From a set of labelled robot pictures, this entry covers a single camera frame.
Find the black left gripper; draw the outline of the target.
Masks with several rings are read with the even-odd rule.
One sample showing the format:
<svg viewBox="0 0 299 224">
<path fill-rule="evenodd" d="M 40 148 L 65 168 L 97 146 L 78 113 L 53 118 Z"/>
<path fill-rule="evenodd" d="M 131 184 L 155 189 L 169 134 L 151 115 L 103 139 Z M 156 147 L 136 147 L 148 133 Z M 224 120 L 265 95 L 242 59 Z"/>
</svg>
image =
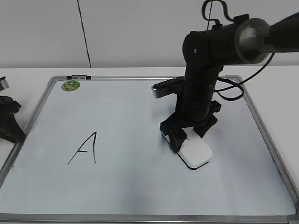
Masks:
<svg viewBox="0 0 299 224">
<path fill-rule="evenodd" d="M 0 97 L 0 138 L 12 143 L 23 142 L 26 134 L 18 125 L 14 114 L 21 105 L 8 96 Z"/>
</svg>

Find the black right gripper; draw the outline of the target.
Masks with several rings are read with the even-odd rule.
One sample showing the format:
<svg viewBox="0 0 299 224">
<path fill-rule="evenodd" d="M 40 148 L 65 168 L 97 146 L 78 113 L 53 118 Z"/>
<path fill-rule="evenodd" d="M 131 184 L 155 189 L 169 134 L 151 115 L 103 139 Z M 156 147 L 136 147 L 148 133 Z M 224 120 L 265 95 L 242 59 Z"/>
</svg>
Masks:
<svg viewBox="0 0 299 224">
<path fill-rule="evenodd" d="M 160 123 L 160 131 L 169 136 L 169 145 L 174 153 L 178 153 L 183 142 L 187 139 L 187 134 L 183 128 L 193 127 L 196 134 L 203 138 L 207 131 L 217 123 L 214 113 L 221 110 L 221 104 L 212 101 L 207 117 L 200 122 L 183 118 L 178 112 L 174 112 L 169 118 Z"/>
</svg>

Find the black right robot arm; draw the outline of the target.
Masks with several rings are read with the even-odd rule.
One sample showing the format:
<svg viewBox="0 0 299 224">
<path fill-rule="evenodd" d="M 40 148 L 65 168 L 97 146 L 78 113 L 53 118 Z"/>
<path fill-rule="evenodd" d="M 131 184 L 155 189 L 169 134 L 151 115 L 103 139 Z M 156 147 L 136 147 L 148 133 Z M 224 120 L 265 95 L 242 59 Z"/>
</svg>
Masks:
<svg viewBox="0 0 299 224">
<path fill-rule="evenodd" d="M 174 113 L 160 124 L 173 152 L 187 139 L 184 129 L 192 127 L 203 137 L 217 122 L 221 109 L 213 100 L 219 73 L 225 65 L 257 64 L 275 53 L 298 52 L 299 15 L 293 14 L 273 25 L 248 14 L 229 25 L 217 22 L 211 30 L 192 31 L 183 41 L 185 74 L 153 85 L 156 98 L 177 95 Z"/>
</svg>

